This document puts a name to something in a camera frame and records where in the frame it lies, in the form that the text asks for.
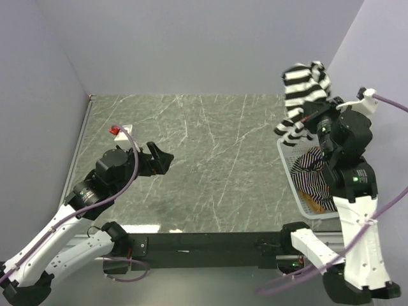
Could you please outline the black white striped tank top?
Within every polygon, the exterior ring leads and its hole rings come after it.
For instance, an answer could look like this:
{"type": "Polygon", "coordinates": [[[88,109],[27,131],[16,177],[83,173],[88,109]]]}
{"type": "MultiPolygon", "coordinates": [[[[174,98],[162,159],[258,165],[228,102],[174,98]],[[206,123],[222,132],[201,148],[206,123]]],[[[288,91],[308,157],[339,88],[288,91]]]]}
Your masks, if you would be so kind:
{"type": "Polygon", "coordinates": [[[281,75],[284,84],[284,117],[274,129],[283,145],[296,146],[303,138],[311,141],[313,136],[301,119],[306,102],[326,101],[331,96],[331,80],[324,64],[312,61],[296,63],[281,75]]]}

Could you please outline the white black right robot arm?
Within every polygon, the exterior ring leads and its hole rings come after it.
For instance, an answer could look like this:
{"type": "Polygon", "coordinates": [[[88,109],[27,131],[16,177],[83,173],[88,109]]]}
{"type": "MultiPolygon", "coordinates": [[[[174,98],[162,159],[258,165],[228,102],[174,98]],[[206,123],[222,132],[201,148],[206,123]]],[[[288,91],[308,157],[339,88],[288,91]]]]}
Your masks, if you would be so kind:
{"type": "Polygon", "coordinates": [[[341,256],[332,252],[301,222],[282,227],[280,247],[286,254],[306,255],[323,276],[328,296],[340,304],[362,305],[401,295],[384,264],[375,216],[377,181],[363,157],[372,140],[371,117],[376,108],[374,98],[347,103],[336,98],[303,106],[301,122],[317,135],[323,178],[339,213],[345,250],[341,256]]]}

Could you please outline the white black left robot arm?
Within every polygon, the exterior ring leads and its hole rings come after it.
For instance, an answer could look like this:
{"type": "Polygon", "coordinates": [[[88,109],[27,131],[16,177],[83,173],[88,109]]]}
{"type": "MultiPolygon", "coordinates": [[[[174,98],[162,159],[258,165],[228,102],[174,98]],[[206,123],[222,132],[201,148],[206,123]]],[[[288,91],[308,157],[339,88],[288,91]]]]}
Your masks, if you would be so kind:
{"type": "Polygon", "coordinates": [[[10,305],[40,305],[63,278],[93,259],[124,254],[128,233],[116,222],[106,223],[86,241],[63,247],[91,226],[139,176],[164,175],[174,159],[154,142],[150,152],[120,147],[106,151],[85,179],[64,200],[52,220],[18,254],[1,263],[1,288],[10,305]]]}

